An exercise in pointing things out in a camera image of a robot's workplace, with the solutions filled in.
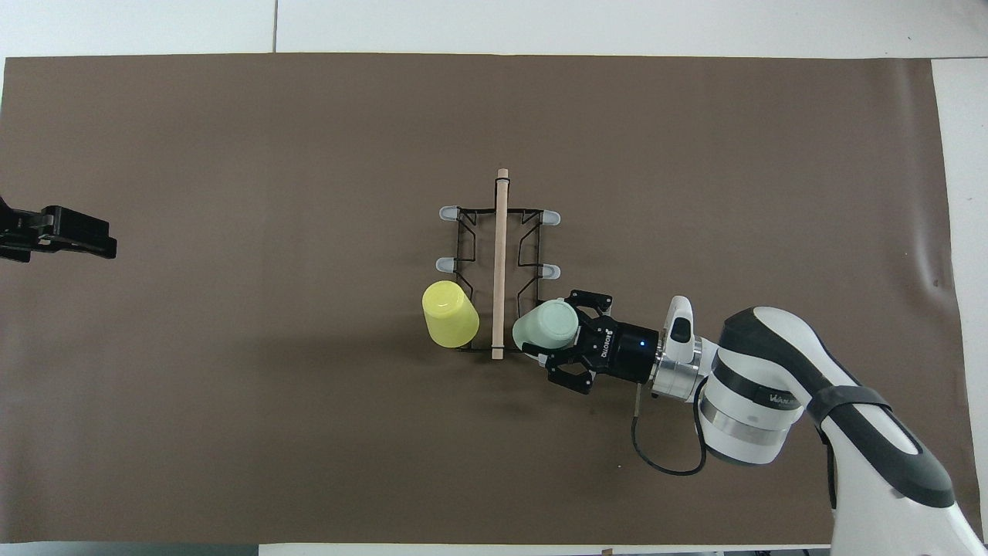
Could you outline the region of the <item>brown paper table mat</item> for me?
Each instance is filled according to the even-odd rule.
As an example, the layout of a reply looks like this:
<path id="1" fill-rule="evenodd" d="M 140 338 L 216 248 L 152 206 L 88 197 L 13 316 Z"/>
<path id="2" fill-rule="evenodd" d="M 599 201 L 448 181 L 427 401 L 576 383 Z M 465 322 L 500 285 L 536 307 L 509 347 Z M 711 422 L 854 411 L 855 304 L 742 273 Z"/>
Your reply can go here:
<path id="1" fill-rule="evenodd" d="M 798 314 L 979 526 L 929 61 L 223 54 L 6 63 L 0 196 L 119 256 L 0 261 L 0 542 L 827 543 L 809 419 L 669 477 L 632 385 L 431 341 L 498 168 L 561 214 L 544 296 Z"/>

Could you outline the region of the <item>yellow plastic cup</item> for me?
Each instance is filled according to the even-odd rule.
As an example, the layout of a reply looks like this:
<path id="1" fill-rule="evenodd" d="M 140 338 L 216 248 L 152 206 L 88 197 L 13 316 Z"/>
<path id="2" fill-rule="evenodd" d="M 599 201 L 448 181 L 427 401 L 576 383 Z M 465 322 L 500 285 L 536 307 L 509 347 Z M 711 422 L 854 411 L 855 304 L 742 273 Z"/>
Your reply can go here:
<path id="1" fill-rule="evenodd" d="M 479 313 L 458 283 L 434 282 L 422 295 L 429 337 L 443 348 L 462 348 L 479 332 Z"/>

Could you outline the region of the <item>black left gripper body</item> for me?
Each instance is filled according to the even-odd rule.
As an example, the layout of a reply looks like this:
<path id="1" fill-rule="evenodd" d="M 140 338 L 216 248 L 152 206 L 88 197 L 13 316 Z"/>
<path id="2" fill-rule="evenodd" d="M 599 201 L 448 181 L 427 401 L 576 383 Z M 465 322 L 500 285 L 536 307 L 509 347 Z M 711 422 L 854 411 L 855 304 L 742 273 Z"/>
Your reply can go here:
<path id="1" fill-rule="evenodd" d="M 42 212 L 15 210 L 0 196 L 0 258 L 28 263 L 32 253 L 42 253 L 40 226 Z"/>

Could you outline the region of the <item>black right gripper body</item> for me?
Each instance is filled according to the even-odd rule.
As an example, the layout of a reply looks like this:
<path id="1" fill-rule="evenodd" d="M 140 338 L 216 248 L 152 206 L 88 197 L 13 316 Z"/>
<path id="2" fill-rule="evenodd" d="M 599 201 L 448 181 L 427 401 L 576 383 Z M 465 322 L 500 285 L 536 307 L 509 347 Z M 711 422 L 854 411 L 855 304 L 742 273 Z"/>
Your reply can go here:
<path id="1" fill-rule="evenodd" d="M 588 325 L 588 363 L 595 374 L 635 384 L 652 376 L 660 348 L 660 332 L 603 316 Z"/>

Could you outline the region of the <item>pale green plastic cup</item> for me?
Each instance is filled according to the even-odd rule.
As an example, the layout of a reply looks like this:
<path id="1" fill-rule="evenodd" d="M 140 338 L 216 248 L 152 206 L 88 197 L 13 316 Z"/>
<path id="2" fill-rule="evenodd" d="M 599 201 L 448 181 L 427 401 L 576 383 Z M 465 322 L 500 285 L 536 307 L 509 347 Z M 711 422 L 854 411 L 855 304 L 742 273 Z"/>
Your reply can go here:
<path id="1" fill-rule="evenodd" d="M 562 298 L 546 300 L 515 321 L 512 335 L 518 348 L 524 344 L 562 349 L 577 337 L 579 319 L 574 307 Z"/>

